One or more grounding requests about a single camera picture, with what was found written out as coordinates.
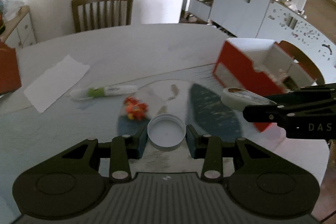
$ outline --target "white dresser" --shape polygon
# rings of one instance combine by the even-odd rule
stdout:
[[[29,6],[21,7],[18,15],[5,23],[6,30],[0,40],[12,48],[23,48],[36,44]]]

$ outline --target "open cardboard box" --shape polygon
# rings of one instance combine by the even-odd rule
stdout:
[[[21,87],[16,50],[0,42],[0,95]]]
[[[323,85],[317,66],[296,46],[271,39],[229,38],[213,70],[224,87],[242,88],[261,96]],[[255,123],[264,131],[270,123]]]

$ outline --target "torn paper sheet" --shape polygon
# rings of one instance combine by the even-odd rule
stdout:
[[[89,65],[83,65],[67,55],[55,66],[46,70],[23,93],[37,111],[42,113],[76,84],[89,68]]]

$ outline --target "wooden chair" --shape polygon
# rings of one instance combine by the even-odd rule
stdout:
[[[133,0],[72,0],[75,30],[82,32],[130,25],[132,5]]]

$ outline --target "red and orange plastic toy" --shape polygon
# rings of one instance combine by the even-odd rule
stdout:
[[[124,101],[124,105],[126,105],[127,117],[130,120],[137,119],[138,121],[141,121],[146,117],[148,111],[147,104],[141,103],[134,97],[127,97]]]

